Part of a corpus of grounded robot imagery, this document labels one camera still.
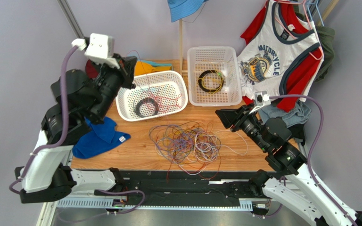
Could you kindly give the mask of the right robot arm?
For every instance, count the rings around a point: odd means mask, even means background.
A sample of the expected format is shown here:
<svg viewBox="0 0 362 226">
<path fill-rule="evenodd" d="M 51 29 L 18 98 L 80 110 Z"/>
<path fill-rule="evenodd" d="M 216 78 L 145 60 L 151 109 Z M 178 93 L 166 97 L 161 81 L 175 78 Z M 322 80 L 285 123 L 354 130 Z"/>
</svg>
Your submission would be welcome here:
<svg viewBox="0 0 362 226">
<path fill-rule="evenodd" d="M 278 201 L 312 226 L 362 226 L 362 211 L 354 210 L 327 188 L 312 171 L 307 158 L 289 143 L 290 130 L 281 118 L 265 123 L 251 112 L 253 105 L 220 109 L 215 113 L 232 132 L 243 131 L 264 153 L 265 160 L 280 176 L 292 182 L 297 194 L 270 173 L 260 169 L 248 181 L 254 196 Z"/>
</svg>

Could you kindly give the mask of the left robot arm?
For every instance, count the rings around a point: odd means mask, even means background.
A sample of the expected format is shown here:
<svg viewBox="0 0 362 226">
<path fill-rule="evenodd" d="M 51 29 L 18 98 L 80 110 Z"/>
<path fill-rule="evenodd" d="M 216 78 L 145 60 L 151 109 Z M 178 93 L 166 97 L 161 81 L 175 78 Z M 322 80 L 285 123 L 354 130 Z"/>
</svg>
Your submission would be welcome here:
<svg viewBox="0 0 362 226">
<path fill-rule="evenodd" d="M 119 66 L 94 64 L 100 70 L 90 79 L 78 69 L 67 69 L 69 57 L 61 66 L 61 76 L 51 85 L 56 104 L 45 114 L 38 142 L 27 164 L 15 169 L 21 203 L 54 202 L 70 194 L 92 191 L 102 194 L 124 183 L 118 169 L 76 170 L 65 166 L 63 158 L 91 131 L 91 125 L 104 122 L 121 88 L 135 85 L 135 56 L 114 55 Z"/>
</svg>

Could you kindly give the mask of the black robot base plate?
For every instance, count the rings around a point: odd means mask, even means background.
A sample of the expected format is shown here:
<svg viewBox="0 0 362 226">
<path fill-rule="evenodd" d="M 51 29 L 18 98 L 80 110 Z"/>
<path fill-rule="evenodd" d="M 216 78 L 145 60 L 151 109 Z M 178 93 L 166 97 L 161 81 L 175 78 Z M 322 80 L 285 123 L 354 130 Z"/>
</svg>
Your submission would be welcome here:
<svg viewBox="0 0 362 226">
<path fill-rule="evenodd" d="M 236 206 L 242 198 L 264 199 L 268 197 L 252 192 L 248 180 L 255 173 L 204 172 L 188 175 L 183 171 L 120 170 L 122 179 L 110 188 L 111 192 L 131 191 L 127 196 L 130 205 L 198 205 Z"/>
</svg>

